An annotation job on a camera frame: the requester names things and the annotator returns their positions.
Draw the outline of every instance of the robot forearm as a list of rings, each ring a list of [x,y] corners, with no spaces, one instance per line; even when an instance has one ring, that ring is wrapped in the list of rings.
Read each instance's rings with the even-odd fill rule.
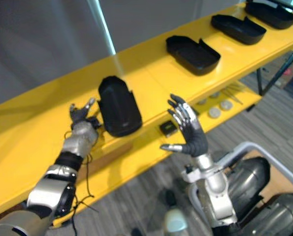
[[[27,209],[15,211],[0,220],[0,236],[43,236],[52,221],[69,213],[75,196],[78,171],[98,139],[98,121],[86,118],[94,100],[82,109],[70,108],[72,134],[44,176],[29,194]]]

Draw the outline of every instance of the gray carpet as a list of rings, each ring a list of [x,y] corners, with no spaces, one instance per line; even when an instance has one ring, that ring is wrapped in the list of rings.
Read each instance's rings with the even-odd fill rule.
[[[254,74],[242,79],[252,89],[257,87]],[[243,141],[262,145],[293,172],[293,99],[278,88],[272,90],[251,111],[242,112],[207,134],[210,152],[231,150]],[[92,206],[76,215],[79,236],[129,236],[138,227],[144,235],[163,235],[161,224],[167,207],[165,189],[173,189],[178,205],[189,221],[190,233],[200,235],[196,214],[184,193],[180,170],[190,158],[171,155],[150,170],[132,179]],[[49,230],[47,236],[71,236],[72,226]]]

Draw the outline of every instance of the metal rod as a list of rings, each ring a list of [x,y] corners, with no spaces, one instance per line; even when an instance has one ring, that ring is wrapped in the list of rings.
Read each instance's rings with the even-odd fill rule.
[[[262,76],[261,76],[261,67],[257,69],[257,82],[258,82],[258,93],[262,96]]]
[[[270,80],[270,82],[267,84],[267,86],[262,91],[262,96],[264,96],[269,89],[275,84],[275,82],[283,75],[283,73],[287,70],[287,68],[293,63],[293,53],[290,55],[290,57],[287,59],[287,61],[281,66],[281,68],[276,72],[276,74],[273,76],[273,78]]]

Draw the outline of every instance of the black case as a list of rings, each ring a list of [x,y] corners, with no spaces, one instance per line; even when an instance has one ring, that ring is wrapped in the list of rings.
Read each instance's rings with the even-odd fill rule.
[[[166,39],[167,51],[185,68],[196,75],[212,71],[221,55],[203,42],[194,42],[185,36],[172,36]]]
[[[242,21],[233,16],[216,15],[212,17],[211,24],[230,37],[248,45],[258,43],[266,32],[265,28],[249,20],[247,16]]]
[[[277,29],[286,29],[293,24],[293,14],[279,5],[274,8],[264,3],[248,2],[245,11]]]
[[[102,80],[98,88],[98,102],[104,127],[114,137],[133,133],[142,126],[142,117],[134,95],[126,83],[116,76]]]

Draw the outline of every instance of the yellow shelf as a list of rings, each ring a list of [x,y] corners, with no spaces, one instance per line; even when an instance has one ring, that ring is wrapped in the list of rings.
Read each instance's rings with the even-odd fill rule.
[[[217,14],[242,19],[246,15],[243,7],[240,4]],[[98,86],[104,77],[117,75],[126,81],[133,90],[143,126],[123,138],[105,132],[93,152],[95,158],[139,138],[167,119],[166,100],[171,92],[195,103],[293,48],[293,25],[277,30],[251,19],[267,29],[255,45],[243,45],[212,28],[211,16],[207,16],[1,104],[0,213],[27,198],[62,148],[63,134],[70,126],[70,104],[82,105],[92,96],[99,99]],[[203,38],[222,55],[218,66],[203,76],[185,70],[166,51],[165,40],[172,35],[187,35],[196,41]],[[92,110],[98,110],[97,104]]]
[[[236,84],[243,86],[243,84],[239,82],[236,82]],[[244,89],[240,92],[234,92],[234,94],[240,101],[243,102],[243,105],[233,101],[223,94],[221,94],[218,98],[208,98],[205,105],[193,105],[193,107],[200,112],[199,120],[205,132],[210,131],[217,125],[225,122],[261,99],[259,95],[255,94],[247,87],[244,87]],[[233,103],[232,109],[226,112],[222,111],[221,116],[217,119],[210,118],[207,114],[208,110],[211,107],[218,106],[224,99],[230,100]],[[158,127],[145,132],[139,138],[134,140],[133,149],[131,151],[120,156],[111,164],[90,176],[90,190],[95,195],[95,198],[87,199],[87,201],[85,201],[86,204],[96,202],[133,177],[165,159],[169,155],[169,152],[161,150],[159,148],[161,144],[183,142],[184,139],[180,132],[173,134],[169,138],[165,138]],[[77,185],[76,194],[78,199],[82,199],[88,195],[85,180]],[[77,212],[83,210],[84,208],[84,205],[80,205]],[[53,224],[55,227],[59,226],[70,217],[71,214],[55,220]]]

